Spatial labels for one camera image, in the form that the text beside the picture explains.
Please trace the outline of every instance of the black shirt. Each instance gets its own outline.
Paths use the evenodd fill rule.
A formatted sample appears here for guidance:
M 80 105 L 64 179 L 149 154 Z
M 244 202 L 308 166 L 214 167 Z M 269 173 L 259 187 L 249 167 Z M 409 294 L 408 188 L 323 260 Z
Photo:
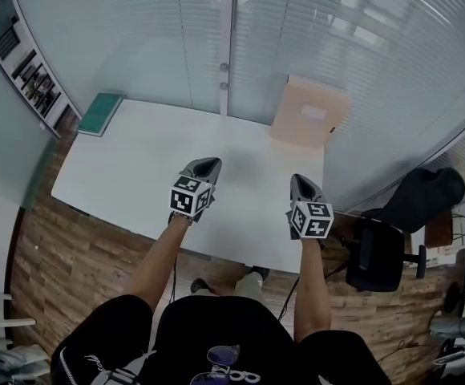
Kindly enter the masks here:
M 151 324 L 149 305 L 133 295 L 102 304 L 56 349 L 53 384 L 90 384 L 100 371 L 127 366 L 148 352 Z M 208 360 L 217 346 L 239 346 L 231 367 Z M 188 385 L 211 371 L 227 374 L 231 384 L 390 383 L 358 335 L 321 331 L 295 344 L 273 314 L 250 298 L 192 296 L 173 302 L 160 319 L 153 350 L 139 373 L 141 385 Z

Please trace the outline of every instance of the fiducial marker cube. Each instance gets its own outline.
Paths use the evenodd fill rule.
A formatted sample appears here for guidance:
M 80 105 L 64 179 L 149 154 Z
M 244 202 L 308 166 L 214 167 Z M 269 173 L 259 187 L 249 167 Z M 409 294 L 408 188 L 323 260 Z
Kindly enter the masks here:
M 297 201 L 290 222 L 301 238 L 327 238 L 334 222 L 332 205 Z
M 180 176 L 170 188 L 170 208 L 194 217 L 209 206 L 213 188 L 212 184 L 189 176 Z

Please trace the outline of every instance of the sunglasses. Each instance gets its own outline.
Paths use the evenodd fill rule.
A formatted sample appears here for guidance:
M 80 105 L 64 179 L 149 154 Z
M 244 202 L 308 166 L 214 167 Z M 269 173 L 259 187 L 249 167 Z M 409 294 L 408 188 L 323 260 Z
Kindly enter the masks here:
M 214 346 L 208 351 L 208 361 L 221 367 L 231 367 L 240 356 L 240 346 Z M 204 372 L 195 375 L 190 385 L 228 385 L 229 375 L 222 372 Z

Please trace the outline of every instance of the desk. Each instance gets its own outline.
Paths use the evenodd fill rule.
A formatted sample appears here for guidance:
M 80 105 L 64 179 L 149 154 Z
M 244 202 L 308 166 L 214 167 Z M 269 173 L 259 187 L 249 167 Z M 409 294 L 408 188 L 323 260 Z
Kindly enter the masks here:
M 169 188 L 191 160 L 223 161 L 216 201 L 183 247 L 275 270 L 298 272 L 289 239 L 289 180 L 323 181 L 323 149 L 283 144 L 269 127 L 232 117 L 124 100 L 103 137 L 78 135 L 52 196 L 133 233 L 157 238 L 167 225 Z

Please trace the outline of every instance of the black office chair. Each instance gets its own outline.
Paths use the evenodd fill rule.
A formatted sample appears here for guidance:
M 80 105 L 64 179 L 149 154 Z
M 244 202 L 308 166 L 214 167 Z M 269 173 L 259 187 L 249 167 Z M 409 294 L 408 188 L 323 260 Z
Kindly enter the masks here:
M 346 282 L 363 291 L 396 291 L 404 261 L 417 263 L 416 278 L 423 278 L 427 250 L 420 245 L 418 255 L 405 254 L 402 231 L 415 233 L 460 203 L 464 193 L 464 180 L 453 168 L 407 174 L 384 208 L 363 213 L 355 223 L 355 241 L 342 240 L 350 250 Z

